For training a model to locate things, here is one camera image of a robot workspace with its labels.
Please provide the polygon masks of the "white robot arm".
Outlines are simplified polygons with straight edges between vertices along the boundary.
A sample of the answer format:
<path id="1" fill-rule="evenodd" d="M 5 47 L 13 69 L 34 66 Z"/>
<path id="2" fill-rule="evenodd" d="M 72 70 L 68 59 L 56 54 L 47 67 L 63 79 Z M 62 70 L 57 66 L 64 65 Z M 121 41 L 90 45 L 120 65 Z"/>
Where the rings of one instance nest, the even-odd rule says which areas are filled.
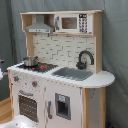
<path id="1" fill-rule="evenodd" d="M 3 78 L 5 73 L 1 70 L 1 64 L 3 60 L 0 59 L 0 80 Z M 7 123 L 0 124 L 0 128 L 36 128 L 34 123 L 26 116 L 19 115 L 14 117 Z"/>

